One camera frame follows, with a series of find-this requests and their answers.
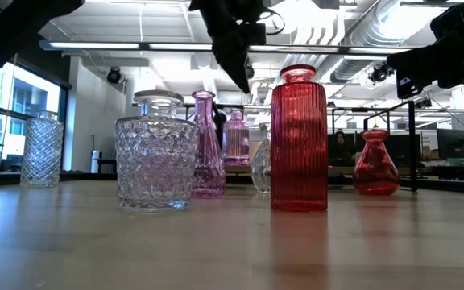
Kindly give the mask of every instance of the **table surface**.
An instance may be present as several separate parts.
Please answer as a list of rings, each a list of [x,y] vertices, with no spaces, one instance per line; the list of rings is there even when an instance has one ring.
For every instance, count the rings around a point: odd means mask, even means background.
[[[270,210],[227,188],[189,210],[117,209],[114,181],[0,187],[0,289],[463,289],[464,194],[363,197]]]

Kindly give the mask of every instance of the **red object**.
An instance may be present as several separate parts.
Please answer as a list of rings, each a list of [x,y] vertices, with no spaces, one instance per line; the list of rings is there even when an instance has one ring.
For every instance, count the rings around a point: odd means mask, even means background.
[[[361,194],[388,196],[399,188],[399,173],[384,146],[389,135],[386,130],[361,133],[367,143],[354,169],[354,187]]]
[[[327,100],[310,65],[282,70],[271,101],[271,207],[327,210]]]

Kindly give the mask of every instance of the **pink glass bottle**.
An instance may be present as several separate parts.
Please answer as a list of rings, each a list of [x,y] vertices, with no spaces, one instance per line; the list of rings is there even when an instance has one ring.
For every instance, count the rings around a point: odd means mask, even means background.
[[[232,109],[223,128],[223,161],[226,166],[250,165],[250,131],[242,120],[242,110]]]
[[[214,94],[193,93],[196,113],[194,123],[200,128],[197,165],[193,179],[193,197],[222,197],[225,193],[225,169],[218,137],[214,131],[212,108]]]
[[[386,130],[366,130],[361,133],[366,141],[361,158],[354,169],[354,187],[361,194],[388,196],[399,188],[399,173],[386,151]]]
[[[327,101],[310,65],[282,70],[271,101],[271,207],[327,210]]]

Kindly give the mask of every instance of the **glass vase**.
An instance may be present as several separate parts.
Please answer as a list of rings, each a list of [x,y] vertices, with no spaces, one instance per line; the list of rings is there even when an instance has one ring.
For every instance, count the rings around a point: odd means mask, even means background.
[[[389,132],[367,130],[361,136],[366,144],[354,169],[354,187],[361,194],[392,195],[399,188],[400,178],[384,146]]]
[[[222,197],[225,194],[225,169],[212,118],[214,94],[198,91],[193,97],[196,107],[194,123],[199,128],[193,197]]]
[[[64,124],[56,114],[39,111],[26,122],[21,186],[53,187],[60,179]]]
[[[116,122],[119,206],[139,212],[189,206],[198,128],[176,119],[179,94],[146,90],[135,93],[143,116]]]
[[[327,101],[310,65],[282,70],[271,102],[271,207],[327,210]]]
[[[269,194],[271,191],[271,123],[261,123],[259,127],[263,134],[263,141],[251,161],[251,179],[258,192]]]
[[[225,166],[250,165],[250,130],[242,120],[242,110],[232,109],[223,128],[223,161]]]

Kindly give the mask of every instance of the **purple glass vase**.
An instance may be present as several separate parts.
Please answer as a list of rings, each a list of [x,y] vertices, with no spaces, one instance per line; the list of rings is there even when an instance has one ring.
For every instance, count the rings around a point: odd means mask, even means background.
[[[242,120],[242,110],[233,109],[223,128],[223,161],[226,166],[250,165],[250,131]]]
[[[225,193],[225,169],[213,125],[214,94],[198,91],[193,93],[193,97],[196,107],[194,123],[200,128],[193,197],[222,197]]]

